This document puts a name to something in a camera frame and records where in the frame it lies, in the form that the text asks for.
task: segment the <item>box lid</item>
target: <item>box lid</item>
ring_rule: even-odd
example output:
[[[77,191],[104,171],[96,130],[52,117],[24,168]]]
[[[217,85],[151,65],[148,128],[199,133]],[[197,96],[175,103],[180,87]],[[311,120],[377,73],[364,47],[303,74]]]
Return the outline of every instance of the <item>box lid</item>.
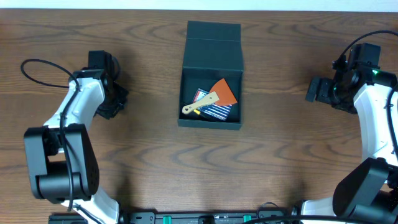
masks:
[[[183,68],[243,71],[241,25],[188,21]]]

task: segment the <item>teal clamp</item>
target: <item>teal clamp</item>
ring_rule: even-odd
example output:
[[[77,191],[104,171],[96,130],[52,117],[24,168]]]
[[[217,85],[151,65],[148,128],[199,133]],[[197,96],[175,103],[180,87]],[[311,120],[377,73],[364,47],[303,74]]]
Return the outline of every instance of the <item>teal clamp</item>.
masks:
[[[251,215],[244,215],[243,216],[243,222],[245,223],[245,222],[247,222],[247,221],[250,221],[251,220]]]
[[[172,217],[163,217],[163,224],[172,224]]]

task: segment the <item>wooden spatula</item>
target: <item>wooden spatula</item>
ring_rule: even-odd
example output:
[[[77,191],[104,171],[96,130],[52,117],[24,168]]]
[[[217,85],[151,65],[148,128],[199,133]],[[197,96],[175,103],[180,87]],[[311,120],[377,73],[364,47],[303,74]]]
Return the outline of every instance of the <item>wooden spatula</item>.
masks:
[[[212,105],[213,103],[218,106],[228,106],[237,103],[235,96],[224,78],[213,85],[209,94],[201,100],[184,106],[182,108],[182,113],[189,114],[199,107]]]

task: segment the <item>box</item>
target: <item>box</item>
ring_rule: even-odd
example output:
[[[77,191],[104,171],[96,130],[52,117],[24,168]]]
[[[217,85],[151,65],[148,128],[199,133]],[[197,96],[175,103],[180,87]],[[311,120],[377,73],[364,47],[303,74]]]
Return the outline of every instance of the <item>box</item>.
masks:
[[[188,21],[178,125],[239,130],[242,126],[242,76],[241,25]],[[182,113],[182,108],[192,103],[199,88],[209,91],[222,78],[225,78],[238,101],[232,106],[226,121],[207,121],[195,113]]]

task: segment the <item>table surface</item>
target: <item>table surface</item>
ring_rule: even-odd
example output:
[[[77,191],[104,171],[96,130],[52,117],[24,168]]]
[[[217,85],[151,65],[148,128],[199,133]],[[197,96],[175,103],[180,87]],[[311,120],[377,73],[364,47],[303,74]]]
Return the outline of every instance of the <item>table surface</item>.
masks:
[[[240,131],[177,126],[189,20],[242,25]],[[94,117],[89,135],[100,184],[123,208],[255,210],[264,202],[288,207],[332,196],[359,165],[358,116],[306,102],[305,94],[312,77],[333,77],[331,62],[353,39],[397,26],[397,14],[388,13],[2,9],[0,223],[45,223],[51,212],[66,211],[34,199],[23,143],[26,129],[49,119],[66,90],[24,78],[24,59],[69,71],[86,65],[89,50],[119,59],[128,105],[114,119]],[[397,73],[397,39],[367,41],[382,46],[382,68]],[[26,69],[67,84],[55,68]]]

